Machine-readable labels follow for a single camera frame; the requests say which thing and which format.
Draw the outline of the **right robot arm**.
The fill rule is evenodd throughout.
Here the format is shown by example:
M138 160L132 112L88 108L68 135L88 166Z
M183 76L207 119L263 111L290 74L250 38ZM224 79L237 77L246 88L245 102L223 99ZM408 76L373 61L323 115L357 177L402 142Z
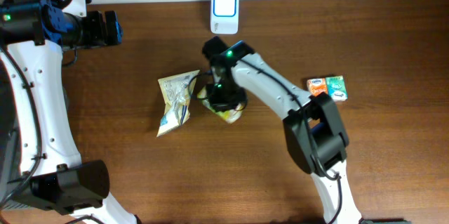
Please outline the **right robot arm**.
M349 137L334 100L301 89L273 70L244 41L226 45L208 40L202 53L213 81L205 99L215 112L235 110L252 93L282 121L287 150L294 163L312 177L326 223L363 223L347 178Z

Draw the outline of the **orange tissue pack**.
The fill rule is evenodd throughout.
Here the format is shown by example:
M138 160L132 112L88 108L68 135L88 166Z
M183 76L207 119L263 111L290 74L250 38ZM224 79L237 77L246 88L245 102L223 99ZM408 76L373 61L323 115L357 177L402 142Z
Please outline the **orange tissue pack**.
M308 79L307 89L314 96L318 96L321 93L328 94L328 87L325 78Z

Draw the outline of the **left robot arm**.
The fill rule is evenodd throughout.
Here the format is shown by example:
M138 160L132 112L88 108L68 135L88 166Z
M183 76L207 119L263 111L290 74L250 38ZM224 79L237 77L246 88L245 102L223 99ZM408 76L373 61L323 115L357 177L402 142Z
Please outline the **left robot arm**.
M1 209L138 224L111 194L106 164L82 162L69 126L64 54L123 37L117 14L88 11L91 1L1 3Z

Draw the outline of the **teal tissue pack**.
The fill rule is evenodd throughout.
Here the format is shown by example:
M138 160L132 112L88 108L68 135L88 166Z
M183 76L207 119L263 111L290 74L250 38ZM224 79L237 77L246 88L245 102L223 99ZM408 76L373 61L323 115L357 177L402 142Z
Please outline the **teal tissue pack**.
M334 101L345 101L348 98L343 76L326 77L328 95Z

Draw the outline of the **cream snack bag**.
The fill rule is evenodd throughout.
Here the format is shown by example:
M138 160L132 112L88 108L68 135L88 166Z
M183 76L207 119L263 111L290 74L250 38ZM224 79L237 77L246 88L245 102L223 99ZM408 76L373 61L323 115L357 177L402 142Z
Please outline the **cream snack bag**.
M193 90L199 70L176 74L158 80L163 100L165 102L164 115L159 124L157 137L165 135L181 125L190 117L190 91Z

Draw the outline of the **green juice carton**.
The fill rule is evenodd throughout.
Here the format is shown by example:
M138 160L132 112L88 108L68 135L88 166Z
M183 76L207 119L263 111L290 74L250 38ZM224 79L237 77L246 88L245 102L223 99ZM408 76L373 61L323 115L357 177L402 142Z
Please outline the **green juice carton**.
M202 100L201 103L208 108L211 112L219 116L221 119L226 121L228 124L233 124L235 121L237 121L242 113L243 113L243 104L239 104L236 109L227 110L224 112L216 112L211 106L210 103L207 100Z

